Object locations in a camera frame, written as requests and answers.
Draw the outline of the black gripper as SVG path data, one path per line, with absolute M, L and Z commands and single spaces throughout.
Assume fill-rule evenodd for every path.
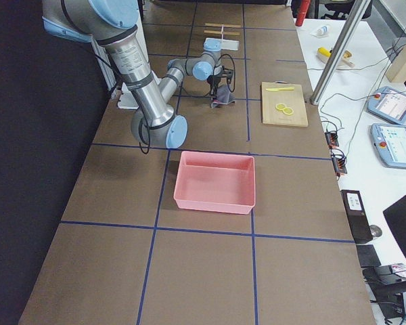
M 207 78 L 207 83 L 210 85 L 210 97 L 212 99 L 216 99 L 217 98 L 217 91 L 218 91 L 218 86 L 219 83 L 221 82 L 223 76 L 219 76 L 219 75 L 210 75 Z

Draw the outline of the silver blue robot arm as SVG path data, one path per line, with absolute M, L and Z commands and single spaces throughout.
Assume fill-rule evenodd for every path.
M 201 56 L 175 59 L 165 77 L 156 80 L 137 39 L 136 1 L 43 1 L 45 30 L 57 37 L 88 43 L 96 40 L 113 59 L 138 105 L 131 133 L 141 144 L 179 148 L 187 136 L 187 121 L 168 101 L 186 76 L 206 81 L 220 72 L 221 41 L 207 39 Z

